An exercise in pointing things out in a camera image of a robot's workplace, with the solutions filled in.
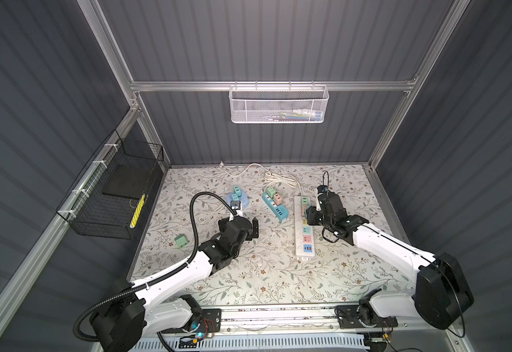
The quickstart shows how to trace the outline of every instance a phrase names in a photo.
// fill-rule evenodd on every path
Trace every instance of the cable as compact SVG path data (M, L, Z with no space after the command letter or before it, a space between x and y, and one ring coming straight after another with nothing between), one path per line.
M236 175L233 175L230 172L228 172L225 169L225 165L224 165L223 162L221 162L219 164L219 167L221 169L223 169L223 171L227 175L232 176L232 177L239 177L239 176L243 175L246 171L248 171L248 168L250 168L253 165L259 166L259 167L261 167L262 169L264 169L266 171L264 180L268 181L269 183L266 185L265 189L267 189L268 187L270 187L273 184L276 184L276 183L279 183L279 182L283 182L284 184L286 184L286 185L288 185L289 187L292 187L292 188L299 187L299 194L303 195L303 190L301 189L301 184L299 183L299 181L297 181L295 176L290 175L288 173L286 173L284 175L280 175L278 173L273 173L273 172L271 172L270 170L266 169L264 166L262 166L262 165L260 165L258 163L252 163L252 164L248 165L246 167L246 169L244 169L243 172L241 172L239 174L236 174Z
M202 213L199 213L197 215L197 223L200 224L200 225L204 225L204 224L207 224L208 222L211 221L211 218L220 213L221 211L223 211L224 209L224 206L221 204L220 206L218 206L215 210L207 210L207 211L204 211ZM252 209L252 208L246 208L246 209L242 209L243 212L252 212L252 213L257 213L257 212L260 212L260 210L258 209Z
M365 226L365 225L363 225L363 226L364 226L365 228L368 228L368 229L372 230L373 232L377 233L377 234L378 234L378 235L380 235L381 237L384 237L384 238L388 239L389 241L391 241L391 242L393 242L393 243L395 243L395 244L397 244L397 245L401 246L402 248L404 248L404 249L406 249L406 250L409 250L409 251L411 251L412 253L414 253L414 254L416 254L416 255L420 256L421 258L423 258L424 260L426 260L426 261L429 263L429 265L430 265L430 264L433 264L433 263L432 263L430 260L428 260L427 258L424 258L424 257L423 257L422 255L420 255L419 253L416 253L415 251L411 250L410 248L407 248L406 246L404 246L404 245L400 244L399 242L395 242L395 241L394 241L394 240L392 240L391 238L389 238L389 237L387 237L387 236L384 236L383 234L381 234L381 233L379 233L379 232L375 231L374 229L372 229L372 228L371 228L371 227L369 227L369 226ZM466 335L466 324L465 324L465 320L464 320L464 313L462 312L462 306L459 304L459 298L458 298L458 295L457 295L457 293L456 293L456 290L454 290L454 286L452 285L452 283L451 283L450 279L446 276L446 274L444 274L444 272L443 272L442 270L440 270L440 268L438 268L436 265L433 265L433 267L434 267L436 270L440 271L440 273L442 274L442 276L444 277L444 279L446 279L446 281L448 282L448 285L450 285L450 288L452 288L452 292L454 293L454 297L456 298L456 303L457 303L458 308L459 308L459 316L462 318L462 330L463 330L463 332L464 332L464 333L460 336L460 335L456 334L455 332L453 332L452 330L450 330L450 328L447 328L447 330L448 330L450 333L454 334L456 337L459 337L459 338L461 338L461 339L462 339L462 338L464 338L464 337L465 337L465 335Z
M205 324L207 324L207 321L211 323L211 325L213 326L213 333L215 333L215 324L213 324L213 321L209 319L205 320Z
M324 239L325 241L327 241L327 242L330 242L330 243L337 243L337 242L338 242L338 240L340 239L340 237L336 237L336 236L335 236L335 237L336 237L336 239L335 239L334 241L331 241L330 239L328 239L328 238L326 238L326 237L325 237L325 230L326 230L326 228L323 228L323 232L321 232L321 234L323 235L323 239Z
M328 171L323 172L323 185L325 184L325 174L326 174L326 192L328 193L328 189L330 187L330 175Z
M389 345L389 347L393 348L393 352L402 352L402 351L420 351L420 352L423 352L422 350L418 349L418 348L414 348L414 347L411 347L411 348L402 348L400 350L396 350L393 345L389 342L389 340L387 340L387 338L385 337L385 335L382 335L383 339L385 340L385 342L387 342L387 345Z
M158 331L156 334L158 335L158 339L160 340L160 343L162 344L162 346L164 346L164 348L166 348L168 350L168 352L175 352L170 347L170 345L168 345L168 343L166 341L164 341L164 338L162 337L162 333L160 331Z
M93 313L98 307L100 307L100 306L102 306L104 304L107 304L107 303L115 301L117 299L126 297L126 296L131 295L131 294L133 294L135 292L138 292L140 290L144 290L147 287L156 285L157 283L159 283L161 281L164 281L165 279L167 279L167 278L171 277L172 275L175 275L178 272L180 272L183 269L185 269L193 261L193 259L195 258L195 255L197 254L197 247L199 246L199 235L197 234L197 227L195 225L195 218L193 216L193 204L195 203L196 199L199 196L202 196L202 195L210 195L211 197L217 198L221 203L223 203L225 205L225 207L232 214L236 215L236 211L231 209L231 207L227 204L227 202L224 201L224 199L219 197L217 194L214 194L214 193L211 193L211 192L199 192L199 193L195 194L191 198L191 201L189 202L189 218L191 220L191 227L193 229L193 240L194 240L194 242L193 242L193 252L189 256L187 261L185 263L181 264L180 266L178 266L177 268L175 268L174 270L169 271L166 274L162 275L159 278L152 279L149 282L144 283L142 285L138 285L136 287L131 287L131 288L125 290L125 291L121 291L121 292L119 292L119 293L117 293L117 294L115 294L115 295L113 295L111 297L108 297L106 299L102 299L101 301L97 302L93 306L89 307L82 314L80 314L80 316L76 319L76 322L74 322L74 326L72 327L72 332L74 333L74 336L76 336L78 339L83 340L83 341L99 342L99 339L98 339L97 336L85 334L85 333L82 332L82 330L80 330L80 325L82 324L82 321L84 319L86 319L86 317L88 315Z

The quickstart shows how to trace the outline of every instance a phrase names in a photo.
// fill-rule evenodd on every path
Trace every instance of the table surface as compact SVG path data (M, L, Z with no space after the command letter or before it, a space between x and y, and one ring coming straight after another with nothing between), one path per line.
M390 233L361 165L323 165L267 167L275 173L295 176L303 193L313 194L325 170L330 174L330 189L341 196L349 215L358 214ZM243 168L228 168L238 174ZM299 193L285 184L275 188L284 199L290 215L282 224L262 201L265 171L251 167L240 177L231 177L218 167L172 168L162 186L151 223L133 270L133 279L149 276L190 255L193 232L189 220L189 201L197 192L210 191L225 196L235 185L249 197L249 219L260 222L260 238L245 242L238 258L211 277L187 286L177 296L189 293L201 306L254 305L316 302L344 302L359 299L381 287L400 290L413 285L393 266L344 241L328 243L314 227L317 256L309 261L294 253L293 197ZM194 210L215 210L218 201L203 196ZM217 221L224 211L203 225L197 225L200 242L218 232ZM186 235L189 244L177 248L174 239Z

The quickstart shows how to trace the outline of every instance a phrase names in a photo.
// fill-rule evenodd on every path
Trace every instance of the blue power strip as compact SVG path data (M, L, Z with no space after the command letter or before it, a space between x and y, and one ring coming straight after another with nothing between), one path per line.
M266 202L268 207L270 207L274 215L277 216L278 219L280 219L280 224L282 221L288 218L289 211L286 209L286 207L284 207L283 204L277 206L276 203L274 203L272 198L270 198L270 196L267 193L264 193L262 195L262 199L264 200L264 202Z

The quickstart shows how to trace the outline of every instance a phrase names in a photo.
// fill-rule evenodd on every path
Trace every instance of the white power cord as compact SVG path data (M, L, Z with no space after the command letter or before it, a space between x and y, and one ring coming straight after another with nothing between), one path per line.
M215 208L215 210L208 210L208 211L199 213L197 215L197 223L200 225L207 224L211 220L213 215L218 214L223 209L224 209L224 205L221 204L220 206Z
M299 181L297 181L297 179L295 178L295 176L293 175L290 175L288 173L286 173L285 175L280 175L278 173L273 173L271 172L270 170L266 169L264 166L258 164L258 163L252 163L250 165L248 165L246 167L246 169L244 169L243 172L237 174L237 175L233 175L231 174L230 172L228 172L225 168L225 164L223 162L221 162L219 164L219 167L221 169L223 169L223 171L229 175L229 176L232 176L232 177L239 177L241 176L243 173L245 173L246 171L248 171L248 168L250 168L251 166L259 166L261 167L262 169L264 169L266 171L266 174L265 174L265 177L264 177L264 180L265 181L268 181L269 183L266 185L265 189L267 189L268 187L270 187L271 185L274 185L274 184L277 184L277 183L280 183L280 182L283 182L284 184L288 185L289 187L299 187L299 194L300 195L303 195L303 190L301 189L301 184L299 184Z

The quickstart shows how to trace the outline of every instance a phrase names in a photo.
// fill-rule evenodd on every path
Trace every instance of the black wire basket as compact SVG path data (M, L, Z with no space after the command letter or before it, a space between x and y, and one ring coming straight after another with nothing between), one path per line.
M120 138L103 160L92 162L95 169L90 178L75 189L87 166L82 169L57 208L57 214L79 235L120 239L141 236L164 174L163 158L159 144ZM126 187L126 179L113 186L113 179L120 178L125 170L130 170L131 176L139 175L128 182L134 184L136 197L117 194L118 189ZM73 193L76 193L73 204L61 209Z

